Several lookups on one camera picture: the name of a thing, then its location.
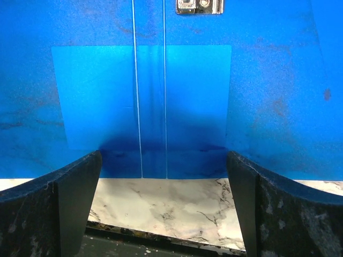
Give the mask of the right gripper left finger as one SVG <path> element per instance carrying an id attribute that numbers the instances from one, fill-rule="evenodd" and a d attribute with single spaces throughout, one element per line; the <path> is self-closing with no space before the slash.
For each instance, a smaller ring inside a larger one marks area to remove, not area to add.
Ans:
<path id="1" fill-rule="evenodd" d="M 1 191 L 1 256 L 79 253 L 102 168 L 100 151 Z"/>

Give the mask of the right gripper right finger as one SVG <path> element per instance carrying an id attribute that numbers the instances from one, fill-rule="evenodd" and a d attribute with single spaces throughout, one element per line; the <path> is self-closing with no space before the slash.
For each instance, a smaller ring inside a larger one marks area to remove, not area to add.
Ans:
<path id="1" fill-rule="evenodd" d="M 234 151 L 226 167 L 247 256 L 342 256 L 342 196 Z"/>

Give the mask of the blue plastic folder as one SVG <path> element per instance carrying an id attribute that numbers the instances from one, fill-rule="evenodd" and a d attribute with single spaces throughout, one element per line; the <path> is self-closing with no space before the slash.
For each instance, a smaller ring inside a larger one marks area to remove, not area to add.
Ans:
<path id="1" fill-rule="evenodd" d="M 342 180 L 342 1 L 1 1 L 1 177 Z"/>

